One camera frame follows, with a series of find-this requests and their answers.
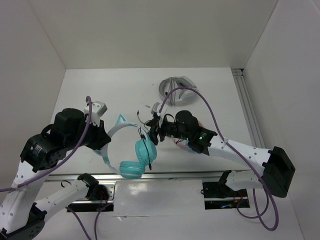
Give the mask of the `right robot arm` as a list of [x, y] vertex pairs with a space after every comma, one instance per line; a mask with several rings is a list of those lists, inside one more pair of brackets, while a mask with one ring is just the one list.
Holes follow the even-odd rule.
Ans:
[[227, 159], [249, 168], [227, 170], [222, 174], [218, 190], [223, 196], [241, 189], [266, 189], [272, 196], [287, 196], [296, 168], [283, 148], [259, 148], [222, 138], [215, 131], [200, 126], [188, 110], [179, 111], [174, 121], [168, 121], [166, 113], [152, 110], [151, 114], [147, 126], [155, 145], [166, 137], [178, 139], [183, 142], [183, 150]]

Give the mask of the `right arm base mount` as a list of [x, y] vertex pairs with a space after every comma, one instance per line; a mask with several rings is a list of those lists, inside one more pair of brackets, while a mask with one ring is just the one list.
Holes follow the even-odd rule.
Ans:
[[246, 189], [234, 191], [218, 182], [203, 182], [200, 193], [204, 197], [205, 210], [249, 208]]

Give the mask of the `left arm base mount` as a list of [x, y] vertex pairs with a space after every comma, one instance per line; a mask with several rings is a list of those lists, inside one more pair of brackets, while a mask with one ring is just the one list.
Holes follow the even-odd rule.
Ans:
[[100, 185], [93, 198], [80, 198], [67, 207], [76, 213], [97, 213], [103, 207], [102, 212], [113, 212], [116, 183], [101, 181]]

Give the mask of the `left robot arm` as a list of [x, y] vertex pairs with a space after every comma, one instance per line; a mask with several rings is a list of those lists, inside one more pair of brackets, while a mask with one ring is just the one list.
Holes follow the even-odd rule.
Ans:
[[41, 174], [62, 162], [67, 152], [81, 146], [101, 150], [111, 142], [100, 114], [93, 112], [90, 123], [88, 117], [78, 109], [65, 108], [55, 116], [53, 124], [28, 139], [11, 190], [0, 205], [2, 240], [34, 239], [50, 218], [79, 199], [107, 202], [108, 189], [88, 173], [79, 175], [56, 193], [36, 200], [45, 182]]

